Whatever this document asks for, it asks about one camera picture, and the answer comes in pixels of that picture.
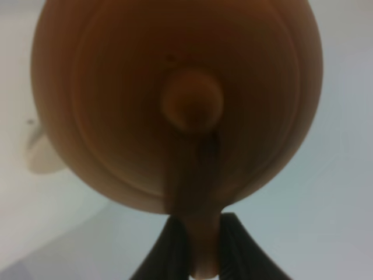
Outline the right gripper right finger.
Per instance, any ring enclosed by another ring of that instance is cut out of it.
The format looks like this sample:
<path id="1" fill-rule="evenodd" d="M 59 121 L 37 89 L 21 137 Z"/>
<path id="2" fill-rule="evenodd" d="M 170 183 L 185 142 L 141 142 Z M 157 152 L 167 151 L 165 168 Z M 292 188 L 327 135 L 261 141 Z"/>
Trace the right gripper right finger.
<path id="1" fill-rule="evenodd" d="M 219 261 L 219 279 L 290 279 L 256 244 L 234 213 L 220 217 Z"/>

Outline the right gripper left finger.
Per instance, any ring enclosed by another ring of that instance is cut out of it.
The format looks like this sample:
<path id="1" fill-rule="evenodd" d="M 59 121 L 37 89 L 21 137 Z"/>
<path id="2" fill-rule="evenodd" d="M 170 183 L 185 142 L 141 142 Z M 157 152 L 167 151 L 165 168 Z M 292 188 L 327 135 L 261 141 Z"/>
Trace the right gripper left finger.
<path id="1" fill-rule="evenodd" d="M 192 269 L 192 252 L 192 239 L 186 227 L 178 218 L 170 216 L 151 251 L 131 279 L 189 279 Z"/>

